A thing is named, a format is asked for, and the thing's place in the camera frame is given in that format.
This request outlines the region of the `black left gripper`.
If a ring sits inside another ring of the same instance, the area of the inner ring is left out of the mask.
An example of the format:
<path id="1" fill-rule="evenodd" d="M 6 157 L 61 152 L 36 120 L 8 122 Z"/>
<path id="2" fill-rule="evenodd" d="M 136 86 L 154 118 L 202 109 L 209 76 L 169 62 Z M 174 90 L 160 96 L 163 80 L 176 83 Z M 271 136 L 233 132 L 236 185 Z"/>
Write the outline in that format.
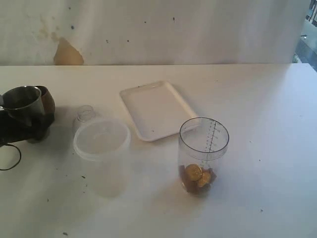
<path id="1" fill-rule="evenodd" d="M 54 122 L 54 113 L 44 115 L 40 120 L 34 120 L 31 126 L 11 118 L 6 111 L 0 112 L 0 145 L 29 140 L 40 141 L 48 133 Z"/>

